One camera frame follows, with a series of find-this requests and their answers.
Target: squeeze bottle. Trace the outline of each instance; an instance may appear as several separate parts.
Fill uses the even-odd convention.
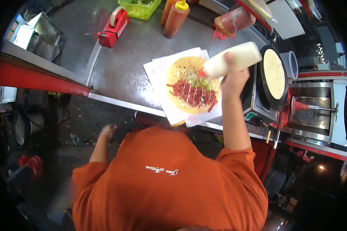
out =
[[[208,79],[225,76],[229,73],[229,67],[225,60],[225,53],[231,52],[233,59],[239,70],[248,68],[262,60],[260,50],[255,42],[243,43],[226,49],[203,64],[199,75]]]
[[[165,27],[165,25],[166,25],[168,13],[170,13],[170,9],[171,9],[172,4],[174,4],[177,1],[179,1],[179,0],[167,0],[166,1],[165,9],[163,10],[163,14],[162,14],[162,18],[161,18],[161,25],[163,27]]]
[[[189,12],[190,8],[185,0],[172,4],[163,35],[168,39],[175,38]]]

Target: white squeeze bottle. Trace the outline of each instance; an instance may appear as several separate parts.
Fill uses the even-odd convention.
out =
[[[255,42],[243,43],[229,49],[226,49],[203,64],[199,75],[205,76],[208,79],[214,79],[225,76],[229,73],[229,67],[225,60],[225,53],[231,52],[233,54],[234,62],[239,70],[250,67],[262,60],[261,53]]]

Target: metal countertop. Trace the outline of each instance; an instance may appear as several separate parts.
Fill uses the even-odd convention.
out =
[[[201,11],[205,13],[208,9],[197,8],[195,13],[200,14]],[[267,43],[253,27],[238,32],[236,39],[214,39],[214,28],[193,20],[195,15],[185,20],[176,38],[167,39],[163,36],[161,15],[162,9],[158,8],[149,21],[131,18],[112,49],[101,47],[97,41],[85,72],[85,81],[88,86],[92,86],[92,98],[110,103],[116,101],[118,105],[127,108],[143,106],[145,112],[162,116],[162,108],[143,68],[145,63],[195,47],[206,49],[209,57],[212,57],[248,41],[256,42],[260,49]],[[203,21],[203,14],[198,18],[198,21]],[[222,117],[204,126],[222,130]],[[250,124],[247,127],[250,133],[259,135],[261,139],[268,132],[263,127]]]

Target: black pan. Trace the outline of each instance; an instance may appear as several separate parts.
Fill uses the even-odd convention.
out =
[[[275,99],[274,97],[272,97],[270,90],[269,90],[269,87],[267,86],[267,83],[266,83],[265,72],[264,72],[264,55],[265,55],[266,50],[268,50],[268,49],[272,49],[273,51],[275,51],[275,53],[278,55],[279,59],[282,62],[282,66],[283,66],[283,70],[284,70],[285,85],[284,85],[283,95],[280,99]],[[263,86],[263,90],[266,94],[266,98],[267,98],[271,108],[274,109],[275,111],[280,111],[284,107],[284,105],[287,101],[287,96],[288,96],[288,79],[287,79],[287,72],[285,71],[284,63],[283,63],[282,58],[280,57],[279,53],[272,46],[269,46],[269,45],[264,46],[261,49],[261,55],[262,55],[262,61],[261,61],[261,67],[260,67],[261,79],[262,79],[261,85]]]

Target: yellow nozzle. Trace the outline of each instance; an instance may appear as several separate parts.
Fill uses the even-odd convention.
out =
[[[186,0],[178,1],[175,4],[176,9],[181,11],[187,11],[189,8],[189,5],[186,3]]]

